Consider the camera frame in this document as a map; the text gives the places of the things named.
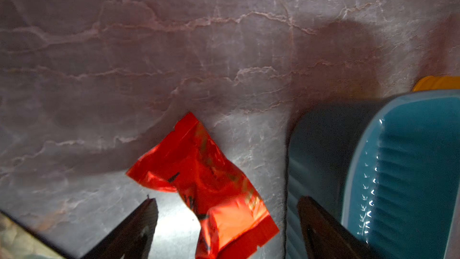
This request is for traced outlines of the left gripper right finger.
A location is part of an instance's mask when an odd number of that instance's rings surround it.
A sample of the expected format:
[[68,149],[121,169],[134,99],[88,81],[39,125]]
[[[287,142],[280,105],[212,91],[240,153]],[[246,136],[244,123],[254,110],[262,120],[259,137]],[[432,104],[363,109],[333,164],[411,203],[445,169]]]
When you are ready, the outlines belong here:
[[300,198],[297,208],[308,258],[377,258],[368,244],[354,237],[313,198]]

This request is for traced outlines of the small red tea bag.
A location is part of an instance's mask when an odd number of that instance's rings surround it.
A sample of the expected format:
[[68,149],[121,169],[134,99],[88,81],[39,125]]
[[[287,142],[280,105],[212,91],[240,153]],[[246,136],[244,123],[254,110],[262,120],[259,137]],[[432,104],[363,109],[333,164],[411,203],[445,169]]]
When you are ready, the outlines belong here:
[[198,259],[247,259],[279,233],[255,187],[192,113],[127,175],[143,187],[181,196],[201,226]]

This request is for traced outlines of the orange tea bag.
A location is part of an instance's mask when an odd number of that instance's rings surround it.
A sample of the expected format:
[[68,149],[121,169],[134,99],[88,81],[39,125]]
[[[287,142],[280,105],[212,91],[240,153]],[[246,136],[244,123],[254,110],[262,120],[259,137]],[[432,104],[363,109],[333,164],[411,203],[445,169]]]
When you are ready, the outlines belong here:
[[414,85],[412,91],[420,92],[446,89],[460,89],[460,76],[426,76]]

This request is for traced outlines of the teal plastic storage box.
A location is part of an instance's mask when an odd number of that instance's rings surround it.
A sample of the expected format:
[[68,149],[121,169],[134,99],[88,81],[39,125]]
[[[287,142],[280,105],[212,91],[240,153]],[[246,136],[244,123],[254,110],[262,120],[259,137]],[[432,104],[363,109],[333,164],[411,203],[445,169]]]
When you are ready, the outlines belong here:
[[307,258],[304,196],[383,259],[459,256],[459,91],[316,106],[294,127],[287,159],[286,258]]

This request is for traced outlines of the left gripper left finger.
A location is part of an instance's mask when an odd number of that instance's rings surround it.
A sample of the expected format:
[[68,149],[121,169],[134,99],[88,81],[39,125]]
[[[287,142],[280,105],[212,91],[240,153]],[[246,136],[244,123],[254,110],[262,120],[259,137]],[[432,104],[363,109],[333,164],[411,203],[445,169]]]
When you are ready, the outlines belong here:
[[147,259],[158,222],[155,199],[146,199],[126,217],[85,259]]

